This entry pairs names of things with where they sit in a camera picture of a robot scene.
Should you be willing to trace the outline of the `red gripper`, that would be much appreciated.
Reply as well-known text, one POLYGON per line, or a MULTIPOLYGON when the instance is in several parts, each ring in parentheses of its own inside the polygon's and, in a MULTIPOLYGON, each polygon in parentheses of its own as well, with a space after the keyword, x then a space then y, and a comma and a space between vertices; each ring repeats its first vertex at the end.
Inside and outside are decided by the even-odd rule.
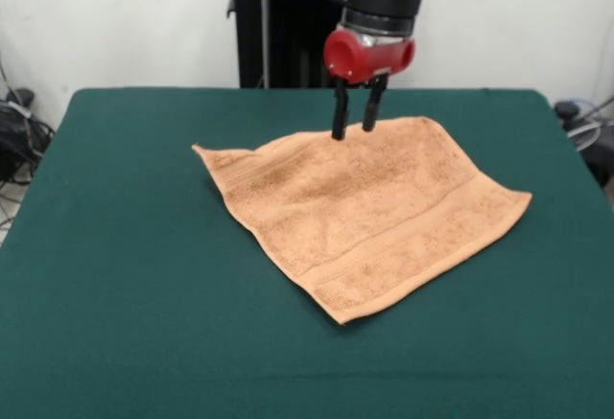
POLYGON ((335 77, 333 139, 342 141, 345 137, 349 103, 347 83, 357 84, 374 78, 362 125, 363 131, 371 132, 388 87, 388 78, 377 76, 404 71, 412 63, 414 54, 415 42, 410 38, 365 35, 349 29, 337 29, 326 38, 323 61, 329 74, 335 77))

